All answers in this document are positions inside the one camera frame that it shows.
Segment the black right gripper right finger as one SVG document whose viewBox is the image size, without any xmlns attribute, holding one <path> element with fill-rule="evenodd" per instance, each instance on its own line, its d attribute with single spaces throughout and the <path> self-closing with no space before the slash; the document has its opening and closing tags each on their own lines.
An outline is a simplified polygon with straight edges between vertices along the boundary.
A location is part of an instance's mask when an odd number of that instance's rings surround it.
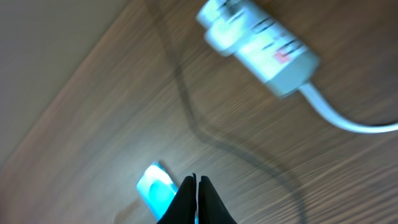
<svg viewBox="0 0 398 224">
<path fill-rule="evenodd" d="M 198 185 L 199 224 L 236 224 L 207 176 Z"/>
</svg>

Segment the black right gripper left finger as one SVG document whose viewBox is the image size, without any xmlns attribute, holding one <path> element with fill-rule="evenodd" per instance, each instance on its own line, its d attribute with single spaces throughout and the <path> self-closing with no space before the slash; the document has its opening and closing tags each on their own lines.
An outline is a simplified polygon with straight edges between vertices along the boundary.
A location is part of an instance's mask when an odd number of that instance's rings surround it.
<svg viewBox="0 0 398 224">
<path fill-rule="evenodd" d="M 174 199 L 157 224 L 195 224 L 197 211 L 196 174 L 186 176 Z"/>
</svg>

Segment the smartphone with teal screen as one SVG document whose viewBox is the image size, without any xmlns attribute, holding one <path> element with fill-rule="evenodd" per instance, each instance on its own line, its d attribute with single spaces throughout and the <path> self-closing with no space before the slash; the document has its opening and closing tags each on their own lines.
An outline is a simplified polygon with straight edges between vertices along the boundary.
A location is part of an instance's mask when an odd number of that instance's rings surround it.
<svg viewBox="0 0 398 224">
<path fill-rule="evenodd" d="M 170 206 L 180 185 L 160 161 L 155 161 L 137 181 L 136 189 L 158 222 Z M 198 223 L 196 211 L 195 224 Z"/>
</svg>

